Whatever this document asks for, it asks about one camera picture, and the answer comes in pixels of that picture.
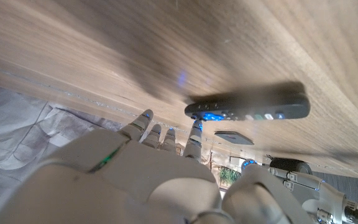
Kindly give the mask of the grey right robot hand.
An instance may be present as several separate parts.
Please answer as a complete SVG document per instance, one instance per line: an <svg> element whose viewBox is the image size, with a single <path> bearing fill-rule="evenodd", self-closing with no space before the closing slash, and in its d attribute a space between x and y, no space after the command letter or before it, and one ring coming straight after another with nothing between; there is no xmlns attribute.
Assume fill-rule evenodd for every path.
<svg viewBox="0 0 358 224"><path fill-rule="evenodd" d="M43 159L0 207L0 223L308 223L268 171L248 173L221 195L200 162L202 123L182 156L151 110L119 131L97 129Z"/></svg>

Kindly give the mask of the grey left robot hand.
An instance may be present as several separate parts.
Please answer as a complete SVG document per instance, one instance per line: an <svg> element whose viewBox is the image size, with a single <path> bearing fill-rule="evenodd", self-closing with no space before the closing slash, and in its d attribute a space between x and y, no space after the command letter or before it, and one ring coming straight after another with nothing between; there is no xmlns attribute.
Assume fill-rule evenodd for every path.
<svg viewBox="0 0 358 224"><path fill-rule="evenodd" d="M283 182L316 223L358 223L358 203L323 179L274 167L268 171Z"/></svg>

